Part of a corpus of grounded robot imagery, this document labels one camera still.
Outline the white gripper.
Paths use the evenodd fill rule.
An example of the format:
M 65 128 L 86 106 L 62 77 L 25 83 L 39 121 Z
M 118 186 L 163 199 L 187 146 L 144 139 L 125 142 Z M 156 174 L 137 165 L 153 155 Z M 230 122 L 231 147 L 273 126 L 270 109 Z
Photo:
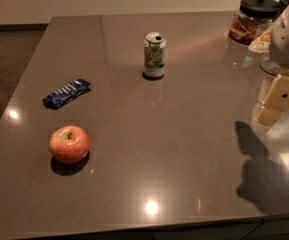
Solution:
M 273 25 L 270 38 L 270 58 L 289 68 L 289 5 Z M 289 110 L 289 70 L 266 78 L 258 95 L 254 120 L 265 126 L 274 125 Z

